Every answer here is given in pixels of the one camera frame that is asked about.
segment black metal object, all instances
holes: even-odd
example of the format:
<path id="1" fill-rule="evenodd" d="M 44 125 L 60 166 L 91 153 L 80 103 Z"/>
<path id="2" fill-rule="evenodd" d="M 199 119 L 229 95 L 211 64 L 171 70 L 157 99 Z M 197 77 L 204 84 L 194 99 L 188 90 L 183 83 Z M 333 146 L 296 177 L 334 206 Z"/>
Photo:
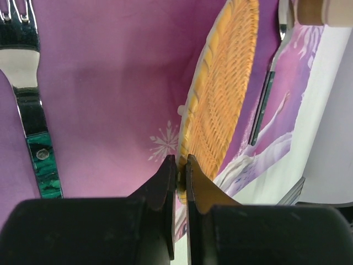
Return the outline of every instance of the black metal object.
<path id="1" fill-rule="evenodd" d="M 353 264 L 353 237 L 334 208 L 236 205 L 193 156 L 186 190 L 192 265 Z"/>
<path id="2" fill-rule="evenodd" d="M 0 264 L 170 264 L 174 156 L 128 198 L 19 204 L 0 235 Z"/>

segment yellow woven basket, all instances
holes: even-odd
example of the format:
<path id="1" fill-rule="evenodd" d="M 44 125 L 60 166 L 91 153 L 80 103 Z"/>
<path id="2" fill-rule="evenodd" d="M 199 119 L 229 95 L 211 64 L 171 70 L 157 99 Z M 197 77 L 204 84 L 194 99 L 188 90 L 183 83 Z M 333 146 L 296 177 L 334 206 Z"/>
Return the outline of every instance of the yellow woven basket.
<path id="1" fill-rule="evenodd" d="M 228 0 L 218 15 L 196 66 L 182 114 L 177 165 L 188 154 L 214 180 L 226 156 L 247 92 L 259 24 L 258 0 Z M 179 199 L 186 201 L 183 174 Z"/>

